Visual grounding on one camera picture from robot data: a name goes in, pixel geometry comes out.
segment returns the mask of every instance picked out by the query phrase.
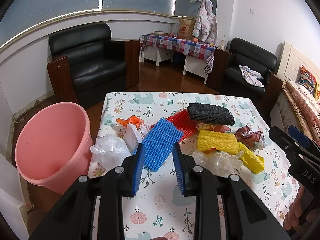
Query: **checkered tablecloth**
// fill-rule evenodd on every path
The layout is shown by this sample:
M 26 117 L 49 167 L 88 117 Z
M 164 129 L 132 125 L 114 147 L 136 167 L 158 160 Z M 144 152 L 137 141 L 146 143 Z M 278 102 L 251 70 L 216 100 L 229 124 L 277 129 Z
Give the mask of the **checkered tablecloth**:
M 142 35 L 140 37 L 141 50 L 144 51 L 146 46 L 153 46 L 163 49 L 171 49 L 184 55 L 196 57 L 207 63 L 206 73 L 212 71 L 213 57 L 215 47 L 206 43 L 192 42 L 167 36 Z

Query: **yellow wrapper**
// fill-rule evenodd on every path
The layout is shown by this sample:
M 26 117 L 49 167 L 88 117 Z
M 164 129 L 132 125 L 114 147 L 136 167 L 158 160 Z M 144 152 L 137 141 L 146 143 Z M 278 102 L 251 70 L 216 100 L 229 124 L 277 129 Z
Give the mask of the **yellow wrapper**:
M 212 148 L 231 154 L 239 152 L 239 144 L 234 134 L 200 130 L 198 150 L 207 151 Z
M 243 165 L 246 166 L 254 174 L 258 174 L 264 170 L 264 158 L 254 155 L 245 145 L 239 143 L 239 151 L 243 151 L 244 154 L 241 156 Z

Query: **white tablecloth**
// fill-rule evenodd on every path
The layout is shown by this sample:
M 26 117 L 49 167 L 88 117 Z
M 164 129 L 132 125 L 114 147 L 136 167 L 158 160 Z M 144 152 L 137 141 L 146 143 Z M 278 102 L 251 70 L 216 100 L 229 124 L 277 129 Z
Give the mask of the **white tablecloth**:
M 255 150 L 254 153 L 265 159 L 265 170 L 255 175 L 242 166 L 234 172 L 240 175 L 282 224 L 299 185 L 288 173 L 290 164 L 285 153 L 269 139 L 269 127 L 248 98 L 192 93 L 108 93 L 103 105 L 98 137 L 108 133 L 123 137 L 125 129 L 117 125 L 117 118 L 127 119 L 131 115 L 137 115 L 146 124 L 152 125 L 161 117 L 169 117 L 186 109 L 189 103 L 228 108 L 236 121 L 234 126 L 230 126 L 232 132 L 245 125 L 252 130 L 259 129 L 264 132 L 267 146 L 263 150 Z M 197 136 L 198 134 L 194 134 L 180 143 L 182 153 L 189 155 L 197 149 Z M 104 174 L 105 170 L 97 163 L 90 164 L 90 178 Z M 126 239 L 148 240 L 159 236 L 173 240 L 193 239 L 195 198 L 181 195 L 172 154 L 157 172 L 145 168 L 137 195 L 132 199 L 123 198 L 122 202 Z M 220 218 L 223 218 L 220 201 L 219 206 Z

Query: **finger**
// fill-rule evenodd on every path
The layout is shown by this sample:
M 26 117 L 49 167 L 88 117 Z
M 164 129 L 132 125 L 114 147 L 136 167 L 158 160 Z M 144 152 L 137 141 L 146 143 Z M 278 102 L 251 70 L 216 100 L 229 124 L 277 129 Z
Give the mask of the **finger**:
M 307 215 L 307 221 L 308 222 L 313 222 L 316 220 L 317 216 L 320 213 L 320 208 L 316 208 L 312 211 L 309 212 L 309 214 Z
M 304 194 L 304 186 L 303 185 L 301 185 L 300 187 L 299 187 L 299 189 L 298 189 L 298 194 L 297 194 L 297 197 L 296 197 L 296 199 L 302 199 L 302 196 L 303 196 L 303 194 Z
M 295 217 L 299 218 L 302 215 L 302 203 L 300 199 L 294 200 L 292 204 L 292 211 Z
M 292 210 L 292 205 L 290 205 L 288 212 L 288 221 L 291 226 L 296 227 L 299 224 L 299 218 L 297 218 Z
M 290 225 L 289 221 L 288 221 L 288 213 L 285 215 L 284 221 L 283 221 L 283 228 L 285 230 L 290 230 L 292 228 L 292 226 Z

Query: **pink trash bin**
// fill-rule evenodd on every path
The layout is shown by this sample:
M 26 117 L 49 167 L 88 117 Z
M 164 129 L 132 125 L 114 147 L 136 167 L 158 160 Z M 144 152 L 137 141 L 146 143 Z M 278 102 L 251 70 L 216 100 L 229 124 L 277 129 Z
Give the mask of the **pink trash bin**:
M 21 176 L 63 194 L 91 160 L 90 122 L 75 103 L 62 102 L 37 113 L 19 135 L 15 159 Z

